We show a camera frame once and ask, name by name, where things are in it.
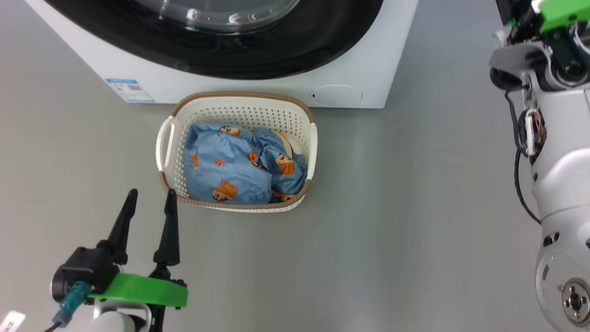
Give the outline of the round white filter cover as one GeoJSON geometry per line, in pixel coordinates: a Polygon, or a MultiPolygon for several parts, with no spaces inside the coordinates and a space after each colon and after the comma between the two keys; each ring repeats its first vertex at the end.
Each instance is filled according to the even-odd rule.
{"type": "Polygon", "coordinates": [[[310,99],[323,107],[350,107],[362,100],[362,92],[348,85],[321,86],[310,93],[310,99]]]}

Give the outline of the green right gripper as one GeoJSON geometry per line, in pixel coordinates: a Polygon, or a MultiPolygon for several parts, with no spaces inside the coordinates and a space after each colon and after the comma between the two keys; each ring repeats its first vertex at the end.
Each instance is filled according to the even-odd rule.
{"type": "Polygon", "coordinates": [[[539,29],[542,34],[590,21],[590,0],[531,0],[531,7],[543,19],[539,29]]]}

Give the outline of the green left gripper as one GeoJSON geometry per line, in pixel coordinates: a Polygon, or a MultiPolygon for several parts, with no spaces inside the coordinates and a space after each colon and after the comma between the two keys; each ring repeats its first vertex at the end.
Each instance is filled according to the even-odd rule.
{"type": "MultiPolygon", "coordinates": [[[[126,265],[128,261],[127,239],[130,222],[135,215],[138,190],[131,189],[108,237],[112,262],[126,265]]],[[[157,267],[149,277],[133,273],[90,273],[90,285],[94,287],[91,298],[117,300],[163,307],[184,308],[189,291],[171,279],[170,266],[180,263],[177,193],[169,189],[164,206],[165,222],[158,250],[153,255],[157,267]]]]}

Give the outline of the white front-load washing machine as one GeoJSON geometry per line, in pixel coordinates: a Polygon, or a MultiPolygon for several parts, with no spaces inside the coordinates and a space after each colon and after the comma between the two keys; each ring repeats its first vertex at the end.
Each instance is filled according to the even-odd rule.
{"type": "Polygon", "coordinates": [[[344,108],[379,109],[388,98],[419,0],[383,0],[367,33],[337,59],[306,73],[263,80],[208,77],[159,65],[83,30],[44,0],[25,2],[102,80],[137,80],[155,103],[175,104],[199,92],[247,91],[276,93],[309,107],[323,107],[310,99],[310,93],[321,86],[341,84],[363,94],[356,105],[344,108]]]}

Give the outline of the blue cartoon print garment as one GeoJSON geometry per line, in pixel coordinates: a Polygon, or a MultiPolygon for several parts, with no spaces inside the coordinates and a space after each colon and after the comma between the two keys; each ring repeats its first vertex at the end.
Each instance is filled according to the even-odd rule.
{"type": "Polygon", "coordinates": [[[196,123],[189,126],[183,147],[190,198],[238,205],[272,201],[272,176],[250,131],[230,124],[196,123]]]}

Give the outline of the blue cartoon garment cream lining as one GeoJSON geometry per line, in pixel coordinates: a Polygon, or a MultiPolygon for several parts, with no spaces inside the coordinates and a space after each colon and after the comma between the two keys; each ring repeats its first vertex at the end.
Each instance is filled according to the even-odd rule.
{"type": "Polygon", "coordinates": [[[256,148],[248,154],[251,164],[270,176],[270,203],[288,202],[303,188],[307,165],[303,155],[295,152],[295,140],[275,130],[258,128],[250,132],[256,148]]]}

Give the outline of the blue energy label sticker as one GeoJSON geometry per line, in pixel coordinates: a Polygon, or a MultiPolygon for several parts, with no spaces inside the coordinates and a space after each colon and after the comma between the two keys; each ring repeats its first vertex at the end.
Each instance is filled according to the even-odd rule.
{"type": "Polygon", "coordinates": [[[154,98],[137,80],[105,78],[105,82],[127,103],[155,103],[154,98]]]}

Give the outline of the cream perforated laundry basket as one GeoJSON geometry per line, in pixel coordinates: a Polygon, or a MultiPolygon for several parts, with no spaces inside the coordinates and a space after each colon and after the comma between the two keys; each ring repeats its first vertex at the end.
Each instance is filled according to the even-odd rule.
{"type": "Polygon", "coordinates": [[[240,213],[279,213],[293,210],[311,186],[318,158],[318,127],[312,111],[293,97],[259,92],[202,92],[186,96],[161,125],[155,147],[156,166],[164,191],[177,200],[204,208],[240,213]],[[205,202],[189,197],[183,155],[189,127],[194,123],[238,125],[247,130],[266,128],[286,135],[307,166],[304,185],[294,198],[272,204],[205,202]]]}

